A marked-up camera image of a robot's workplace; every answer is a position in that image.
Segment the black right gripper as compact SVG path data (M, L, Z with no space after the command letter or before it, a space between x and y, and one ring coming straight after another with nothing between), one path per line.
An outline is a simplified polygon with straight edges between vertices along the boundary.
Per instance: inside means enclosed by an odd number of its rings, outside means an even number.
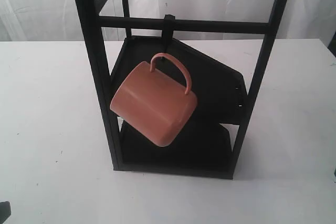
M0 202L0 224L3 224L11 216L9 201Z

